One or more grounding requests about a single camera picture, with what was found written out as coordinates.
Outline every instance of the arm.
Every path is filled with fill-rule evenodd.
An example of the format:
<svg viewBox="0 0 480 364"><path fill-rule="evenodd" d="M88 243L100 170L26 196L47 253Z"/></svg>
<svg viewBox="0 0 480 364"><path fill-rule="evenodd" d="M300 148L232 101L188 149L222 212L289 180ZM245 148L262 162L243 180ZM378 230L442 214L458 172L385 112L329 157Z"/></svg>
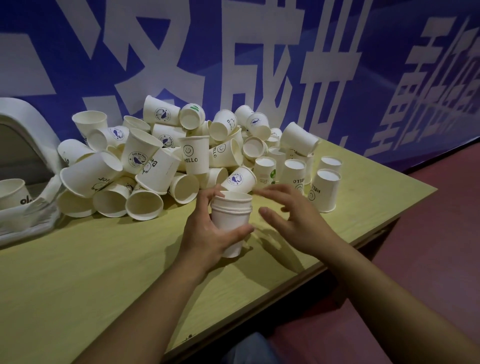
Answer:
<svg viewBox="0 0 480 364"><path fill-rule="evenodd" d="M345 243L300 192L271 185L255 193L290 213L284 220L266 207L259 210L293 247L331 269L393 363L480 363L478 346Z"/></svg>
<svg viewBox="0 0 480 364"><path fill-rule="evenodd" d="M196 286L227 247L253 231L251 225L218 230L208 214L215 194L222 195L214 189L199 192L175 262L74 363L160 362Z"/></svg>

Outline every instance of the red floor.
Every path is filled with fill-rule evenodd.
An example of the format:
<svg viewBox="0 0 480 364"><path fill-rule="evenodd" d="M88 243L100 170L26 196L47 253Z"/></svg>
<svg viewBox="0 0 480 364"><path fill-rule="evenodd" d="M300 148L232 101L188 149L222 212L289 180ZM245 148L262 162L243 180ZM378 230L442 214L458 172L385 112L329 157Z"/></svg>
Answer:
<svg viewBox="0 0 480 364"><path fill-rule="evenodd" d="M411 176L438 191L400 219L373 262L480 345L480 144ZM390 363L349 301L277 327L270 342L285 363Z"/></svg>

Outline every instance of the person's left arm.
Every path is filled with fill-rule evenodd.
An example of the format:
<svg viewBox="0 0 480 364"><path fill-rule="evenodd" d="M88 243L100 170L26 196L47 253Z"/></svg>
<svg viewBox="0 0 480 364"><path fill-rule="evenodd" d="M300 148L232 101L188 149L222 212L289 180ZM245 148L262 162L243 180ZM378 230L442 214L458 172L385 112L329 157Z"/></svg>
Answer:
<svg viewBox="0 0 480 364"><path fill-rule="evenodd" d="M74 363L159 363L195 287L230 245L253 231L244 225L217 229L208 204L218 190L200 191L188 217L180 251L168 268L135 302L92 342Z"/></svg>

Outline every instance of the person's right arm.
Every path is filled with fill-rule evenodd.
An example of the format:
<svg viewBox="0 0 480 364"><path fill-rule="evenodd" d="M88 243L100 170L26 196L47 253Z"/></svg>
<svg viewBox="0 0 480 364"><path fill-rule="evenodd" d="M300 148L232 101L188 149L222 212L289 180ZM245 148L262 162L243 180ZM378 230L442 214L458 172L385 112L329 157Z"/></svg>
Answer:
<svg viewBox="0 0 480 364"><path fill-rule="evenodd" d="M288 220L260 215L294 248L325 263L393 363L480 363L480 348L342 240L300 192L274 184L255 194L283 205Z"/></svg>

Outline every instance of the yellow tabletop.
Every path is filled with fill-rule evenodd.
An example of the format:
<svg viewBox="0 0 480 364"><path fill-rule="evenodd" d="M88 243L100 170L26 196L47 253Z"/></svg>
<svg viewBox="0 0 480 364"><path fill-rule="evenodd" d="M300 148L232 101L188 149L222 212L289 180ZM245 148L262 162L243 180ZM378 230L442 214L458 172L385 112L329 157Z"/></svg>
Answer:
<svg viewBox="0 0 480 364"><path fill-rule="evenodd" d="M356 243L435 188L327 141L315 152L343 160L337 207L324 218ZM194 203L151 221L64 218L38 239L0 251L0 363L69 363L173 261ZM279 206L253 198L256 227L239 258L223 260L197 287L169 349L188 346L260 302L299 273L319 266L284 242L258 215Z"/></svg>

